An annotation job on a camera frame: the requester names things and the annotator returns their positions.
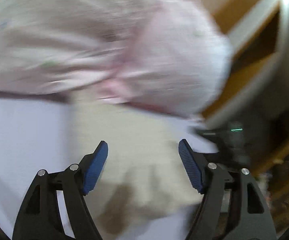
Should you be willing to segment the wooden headboard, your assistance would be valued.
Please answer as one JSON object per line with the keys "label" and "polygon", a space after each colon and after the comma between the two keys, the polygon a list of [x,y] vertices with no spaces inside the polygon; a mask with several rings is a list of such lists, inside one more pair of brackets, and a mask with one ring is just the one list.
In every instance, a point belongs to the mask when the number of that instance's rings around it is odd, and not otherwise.
{"label": "wooden headboard", "polygon": [[209,129],[244,133],[235,160],[254,175],[289,154],[289,97],[276,81],[289,38],[289,0],[227,0],[213,12],[233,48],[228,80],[201,117]]}

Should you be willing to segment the pink floral pillow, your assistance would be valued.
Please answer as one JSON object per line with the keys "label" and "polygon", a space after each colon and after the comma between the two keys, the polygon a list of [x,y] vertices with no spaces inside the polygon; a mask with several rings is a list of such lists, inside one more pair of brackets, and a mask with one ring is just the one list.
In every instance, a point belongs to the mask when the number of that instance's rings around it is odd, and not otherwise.
{"label": "pink floral pillow", "polygon": [[90,87],[187,117],[219,96],[231,60],[200,0],[0,0],[0,92]]}

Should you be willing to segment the cream cable-knit sweater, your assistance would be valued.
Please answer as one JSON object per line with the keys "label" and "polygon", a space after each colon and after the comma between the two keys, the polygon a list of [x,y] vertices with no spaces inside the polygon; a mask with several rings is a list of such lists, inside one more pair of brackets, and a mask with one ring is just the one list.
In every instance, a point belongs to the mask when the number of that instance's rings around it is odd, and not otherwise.
{"label": "cream cable-knit sweater", "polygon": [[74,91],[70,101],[72,154],[81,159],[100,141],[108,144],[101,176],[85,198],[104,239],[202,201],[163,117],[102,103],[88,90]]}

